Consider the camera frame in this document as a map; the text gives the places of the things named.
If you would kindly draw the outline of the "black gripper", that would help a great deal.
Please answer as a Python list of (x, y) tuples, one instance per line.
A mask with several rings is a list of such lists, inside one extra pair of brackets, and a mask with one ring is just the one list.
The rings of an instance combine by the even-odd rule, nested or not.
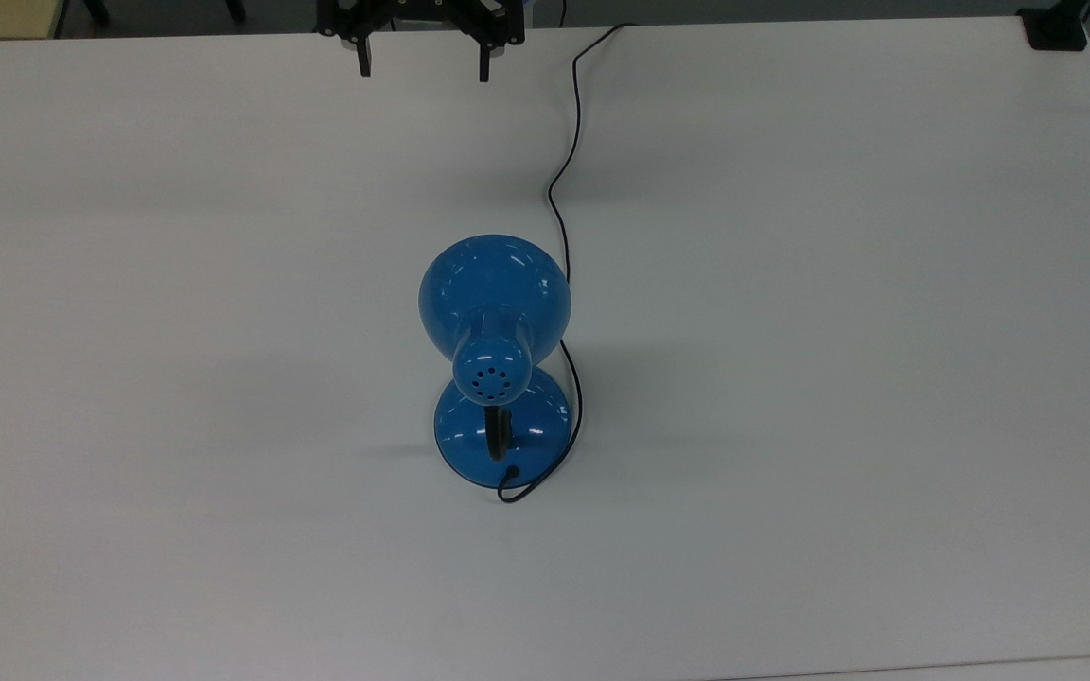
[(491, 80), (494, 48), (526, 40), (523, 1), (317, 1), (316, 31), (356, 44), (360, 74), (372, 77), (368, 36), (393, 21), (445, 23), (479, 42), (479, 82)]

